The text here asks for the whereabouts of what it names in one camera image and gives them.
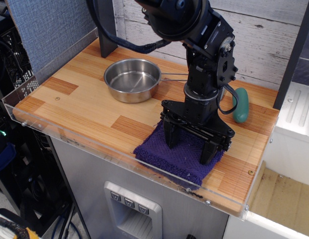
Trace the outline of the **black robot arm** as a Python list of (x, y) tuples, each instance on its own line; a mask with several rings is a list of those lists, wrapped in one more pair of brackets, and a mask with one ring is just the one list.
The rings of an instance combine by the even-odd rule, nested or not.
[(181, 130), (202, 138), (200, 163), (207, 164), (217, 152), (229, 149), (235, 134), (219, 117), (222, 92), (238, 98), (230, 86), (237, 72), (233, 29), (207, 0), (142, 0), (140, 5), (158, 36), (186, 48), (185, 99), (161, 103), (165, 141), (170, 148), (176, 146)]

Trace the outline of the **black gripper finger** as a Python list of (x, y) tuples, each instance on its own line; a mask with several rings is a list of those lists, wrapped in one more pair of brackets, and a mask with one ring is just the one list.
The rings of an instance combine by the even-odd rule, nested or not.
[(222, 158), (222, 147), (215, 142), (206, 141), (200, 157), (200, 164), (207, 165), (210, 162), (219, 161)]
[(179, 143), (180, 128), (178, 124), (168, 118), (163, 119), (163, 131), (165, 142), (169, 148), (175, 147)]

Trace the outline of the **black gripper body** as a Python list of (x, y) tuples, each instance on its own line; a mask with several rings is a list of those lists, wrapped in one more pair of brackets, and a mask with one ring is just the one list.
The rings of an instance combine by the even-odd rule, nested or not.
[(215, 142), (221, 145), (222, 150), (227, 151), (231, 147), (231, 138), (235, 135), (219, 117), (218, 112), (228, 115), (235, 111), (235, 106), (224, 111), (220, 108), (222, 90), (214, 89), (208, 95), (197, 95), (185, 89), (184, 102), (163, 100), (161, 119), (175, 121), (180, 129), (194, 134), (205, 141)]

